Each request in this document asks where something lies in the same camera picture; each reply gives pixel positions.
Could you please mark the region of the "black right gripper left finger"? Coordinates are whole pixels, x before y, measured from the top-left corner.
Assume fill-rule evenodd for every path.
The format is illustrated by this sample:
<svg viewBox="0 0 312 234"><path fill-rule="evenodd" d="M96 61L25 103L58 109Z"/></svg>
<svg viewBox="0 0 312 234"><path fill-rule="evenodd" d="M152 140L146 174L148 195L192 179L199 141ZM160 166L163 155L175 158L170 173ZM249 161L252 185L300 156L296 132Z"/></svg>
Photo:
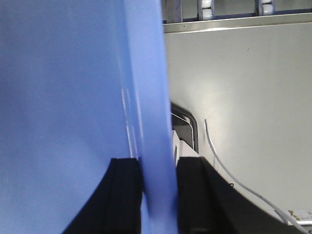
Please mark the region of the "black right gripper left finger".
<svg viewBox="0 0 312 234"><path fill-rule="evenodd" d="M113 158L65 234L139 234L143 179L135 158Z"/></svg>

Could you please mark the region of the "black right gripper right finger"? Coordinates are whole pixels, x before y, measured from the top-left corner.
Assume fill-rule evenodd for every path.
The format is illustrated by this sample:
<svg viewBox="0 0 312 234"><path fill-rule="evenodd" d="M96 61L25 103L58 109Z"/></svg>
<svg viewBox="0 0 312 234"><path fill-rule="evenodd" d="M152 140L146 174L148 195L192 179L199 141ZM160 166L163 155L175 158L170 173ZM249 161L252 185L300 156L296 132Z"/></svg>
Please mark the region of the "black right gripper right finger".
<svg viewBox="0 0 312 234"><path fill-rule="evenodd" d="M306 233L253 204L204 157L181 157L176 173L180 234Z"/></svg>

